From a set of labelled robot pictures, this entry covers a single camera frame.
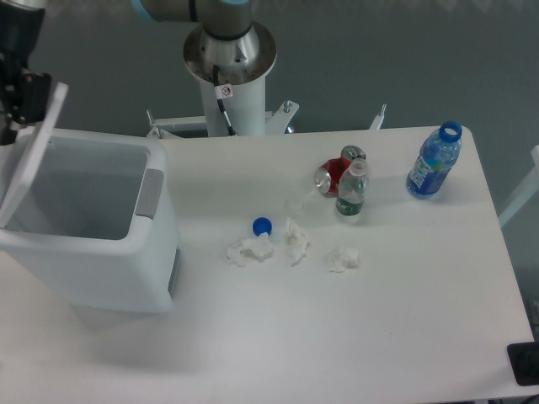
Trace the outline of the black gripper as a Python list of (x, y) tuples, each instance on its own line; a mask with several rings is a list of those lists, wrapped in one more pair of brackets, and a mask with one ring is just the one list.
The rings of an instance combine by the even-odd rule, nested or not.
[(28, 67), (44, 18), (45, 1), (1, 1), (2, 146), (13, 144), (19, 130), (45, 118), (51, 75), (20, 74)]

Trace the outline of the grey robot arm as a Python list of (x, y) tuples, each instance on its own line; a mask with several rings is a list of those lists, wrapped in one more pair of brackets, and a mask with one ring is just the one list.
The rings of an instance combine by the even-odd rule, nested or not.
[[(45, 118), (52, 79), (29, 69), (47, 1), (1, 2), (1, 144), (11, 145), (27, 125)], [(253, 25), (250, 1), (133, 1), (144, 19), (198, 22), (217, 40), (238, 40)]]

